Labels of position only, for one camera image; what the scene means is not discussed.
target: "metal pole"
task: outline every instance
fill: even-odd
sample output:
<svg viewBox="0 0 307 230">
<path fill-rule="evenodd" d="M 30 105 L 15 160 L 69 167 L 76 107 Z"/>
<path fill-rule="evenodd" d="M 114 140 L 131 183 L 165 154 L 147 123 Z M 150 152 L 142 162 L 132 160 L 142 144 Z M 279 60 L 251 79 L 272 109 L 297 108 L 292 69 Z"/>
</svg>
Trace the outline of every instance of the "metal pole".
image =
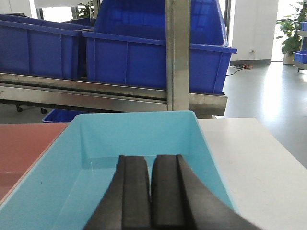
<svg viewBox="0 0 307 230">
<path fill-rule="evenodd" d="M 168 110 L 189 109 L 190 0 L 165 0 Z"/>
<path fill-rule="evenodd" d="M 94 7 L 94 18 L 97 18 L 101 3 L 100 0 L 92 0 L 92 2 Z"/>
<path fill-rule="evenodd" d="M 225 12 L 224 12 L 224 22 L 226 26 L 227 38 L 229 38 L 230 12 L 231 12 L 231 0 L 226 0 L 225 1 Z"/>
</svg>

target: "stainless steel shelf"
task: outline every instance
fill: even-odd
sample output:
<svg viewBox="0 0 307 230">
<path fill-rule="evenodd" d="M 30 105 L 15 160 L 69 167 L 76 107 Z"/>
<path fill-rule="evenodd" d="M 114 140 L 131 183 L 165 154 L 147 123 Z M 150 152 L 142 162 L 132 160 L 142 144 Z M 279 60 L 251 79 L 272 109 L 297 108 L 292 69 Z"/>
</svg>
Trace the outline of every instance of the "stainless steel shelf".
<svg viewBox="0 0 307 230">
<path fill-rule="evenodd" d="M 293 64 L 296 67 L 299 67 L 300 69 L 307 69 L 307 64 L 304 64 L 304 63 L 301 63 L 301 62 L 298 62 L 298 61 L 294 61 Z"/>
<path fill-rule="evenodd" d="M 0 102 L 122 112 L 167 111 L 165 90 L 0 73 Z M 189 93 L 189 109 L 223 116 L 227 96 Z"/>
</svg>

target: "polished floor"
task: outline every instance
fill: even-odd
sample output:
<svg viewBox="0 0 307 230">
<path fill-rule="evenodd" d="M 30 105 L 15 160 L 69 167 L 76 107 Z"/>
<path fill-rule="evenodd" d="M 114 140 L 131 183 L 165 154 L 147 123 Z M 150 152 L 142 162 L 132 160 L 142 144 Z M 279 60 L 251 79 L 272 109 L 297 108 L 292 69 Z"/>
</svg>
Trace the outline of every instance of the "polished floor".
<svg viewBox="0 0 307 230">
<path fill-rule="evenodd" d="M 228 74 L 237 69 L 230 67 Z M 273 62 L 227 76 L 224 118 L 255 117 L 307 167 L 307 74 Z M 0 124 L 41 122 L 40 108 L 0 104 Z"/>
</svg>

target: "blue bin on shelf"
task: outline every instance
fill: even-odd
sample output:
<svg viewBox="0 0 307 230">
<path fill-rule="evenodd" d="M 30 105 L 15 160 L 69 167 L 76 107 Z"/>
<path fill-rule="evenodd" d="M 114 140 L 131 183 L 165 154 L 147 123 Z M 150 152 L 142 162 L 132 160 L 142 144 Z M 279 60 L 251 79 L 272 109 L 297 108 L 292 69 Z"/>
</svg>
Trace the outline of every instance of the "blue bin on shelf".
<svg viewBox="0 0 307 230">
<path fill-rule="evenodd" d="M 149 174 L 157 154 L 182 154 L 200 180 L 233 207 L 193 112 L 83 114 L 0 205 L 0 226 L 82 230 L 120 154 L 145 156 Z"/>
<path fill-rule="evenodd" d="M 302 30 L 307 31 L 307 22 L 301 22 Z"/>
<path fill-rule="evenodd" d="M 164 0 L 104 0 L 83 36 L 89 80 L 166 88 Z M 190 91 L 221 94 L 232 53 L 218 1 L 192 0 Z"/>
<path fill-rule="evenodd" d="M 77 79 L 85 75 L 88 26 L 0 15 L 0 71 Z"/>
<path fill-rule="evenodd" d="M 294 52 L 294 61 L 307 64 L 307 50 Z"/>
<path fill-rule="evenodd" d="M 71 122 L 76 115 L 86 114 L 88 112 L 64 110 L 64 109 L 53 109 L 48 113 L 42 120 L 44 123 L 54 122 Z"/>
</svg>

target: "white tabletop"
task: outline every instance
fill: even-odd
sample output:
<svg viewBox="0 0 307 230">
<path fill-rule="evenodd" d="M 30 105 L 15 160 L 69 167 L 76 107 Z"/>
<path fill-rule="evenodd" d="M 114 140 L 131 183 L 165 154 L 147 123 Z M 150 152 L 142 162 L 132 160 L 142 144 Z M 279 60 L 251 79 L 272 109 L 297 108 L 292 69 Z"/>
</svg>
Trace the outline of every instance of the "white tabletop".
<svg viewBox="0 0 307 230">
<path fill-rule="evenodd" d="M 268 130 L 254 118 L 199 123 L 243 217 L 265 230 L 307 229 L 307 170 Z"/>
</svg>

